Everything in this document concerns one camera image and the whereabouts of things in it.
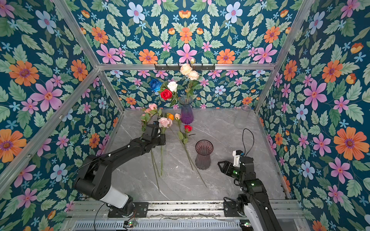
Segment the dark smoky glass vase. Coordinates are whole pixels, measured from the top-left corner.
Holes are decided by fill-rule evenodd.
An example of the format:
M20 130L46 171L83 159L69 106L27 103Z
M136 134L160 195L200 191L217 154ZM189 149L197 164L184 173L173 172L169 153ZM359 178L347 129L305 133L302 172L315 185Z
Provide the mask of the dark smoky glass vase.
M196 167L201 170L206 170L211 165L211 154L214 151L213 144L208 140L200 140L195 145L197 152Z

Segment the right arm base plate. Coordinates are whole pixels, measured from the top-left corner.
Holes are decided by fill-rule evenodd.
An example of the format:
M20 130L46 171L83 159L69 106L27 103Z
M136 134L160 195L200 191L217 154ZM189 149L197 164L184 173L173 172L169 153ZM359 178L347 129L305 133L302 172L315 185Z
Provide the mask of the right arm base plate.
M223 207L225 217L246 217L243 212L239 212L235 201L224 199Z

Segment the blue artificial rose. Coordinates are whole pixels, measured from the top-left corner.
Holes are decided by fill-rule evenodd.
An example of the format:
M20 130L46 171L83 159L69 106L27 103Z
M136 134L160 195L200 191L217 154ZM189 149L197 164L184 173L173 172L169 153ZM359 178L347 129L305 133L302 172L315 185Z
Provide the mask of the blue artificial rose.
M162 82L157 79L152 79L149 85L152 92L159 92L162 87Z

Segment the red artificial rose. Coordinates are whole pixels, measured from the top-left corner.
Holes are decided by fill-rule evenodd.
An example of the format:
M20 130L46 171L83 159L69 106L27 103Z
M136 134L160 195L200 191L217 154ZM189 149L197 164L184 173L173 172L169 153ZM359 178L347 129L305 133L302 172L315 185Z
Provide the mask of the red artificial rose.
M169 89L164 89L161 93L160 96L163 100L167 101L172 99L173 93Z

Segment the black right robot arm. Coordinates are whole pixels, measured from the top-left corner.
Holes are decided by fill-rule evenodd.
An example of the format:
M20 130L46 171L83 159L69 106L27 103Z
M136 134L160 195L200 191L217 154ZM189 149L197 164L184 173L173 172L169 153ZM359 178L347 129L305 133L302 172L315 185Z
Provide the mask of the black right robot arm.
M256 178L252 157L234 157L235 162L217 163L221 172L234 179L242 193L237 199L224 198L225 217L245 217L240 226L243 231L281 231L271 207L267 190L262 181Z

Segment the purple blue glass vase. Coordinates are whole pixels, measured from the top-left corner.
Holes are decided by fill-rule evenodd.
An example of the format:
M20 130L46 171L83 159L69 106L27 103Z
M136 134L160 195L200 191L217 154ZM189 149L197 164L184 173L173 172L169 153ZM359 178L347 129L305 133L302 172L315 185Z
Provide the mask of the purple blue glass vase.
M191 97L182 96L179 98L179 104L181 106L180 120L185 125L190 125L194 121L192 103L193 99Z

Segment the cream pink peony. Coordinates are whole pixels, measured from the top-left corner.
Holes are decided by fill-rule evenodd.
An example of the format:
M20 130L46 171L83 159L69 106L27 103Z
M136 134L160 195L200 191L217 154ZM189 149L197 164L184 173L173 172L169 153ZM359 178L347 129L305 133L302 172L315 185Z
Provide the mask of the cream pink peony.
M180 72L188 80L186 96L193 98L194 90L198 86L199 72L195 70L190 70L188 68L181 69Z

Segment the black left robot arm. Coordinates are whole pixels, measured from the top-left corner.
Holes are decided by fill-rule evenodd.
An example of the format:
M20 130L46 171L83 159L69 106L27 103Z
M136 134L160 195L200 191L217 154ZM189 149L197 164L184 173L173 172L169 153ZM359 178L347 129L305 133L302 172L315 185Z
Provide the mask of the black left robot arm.
M112 186L112 173L123 164L166 144L158 121L147 125L143 135L127 145L100 156L90 155L79 168L74 189L114 208L124 209L133 204L132 197Z

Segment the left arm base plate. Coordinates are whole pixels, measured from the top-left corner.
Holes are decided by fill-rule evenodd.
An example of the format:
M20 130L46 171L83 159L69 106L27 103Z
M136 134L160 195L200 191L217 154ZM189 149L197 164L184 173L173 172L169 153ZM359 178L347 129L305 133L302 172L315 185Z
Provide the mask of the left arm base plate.
M109 205L109 218L145 218L148 213L148 202L129 202L123 208Z

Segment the light pink peony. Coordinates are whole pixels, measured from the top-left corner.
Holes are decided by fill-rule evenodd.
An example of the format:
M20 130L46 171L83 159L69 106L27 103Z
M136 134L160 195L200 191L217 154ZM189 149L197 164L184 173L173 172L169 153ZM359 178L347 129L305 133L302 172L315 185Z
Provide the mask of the light pink peony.
M158 122L160 128L169 128L172 126L172 120L169 118L161 117Z

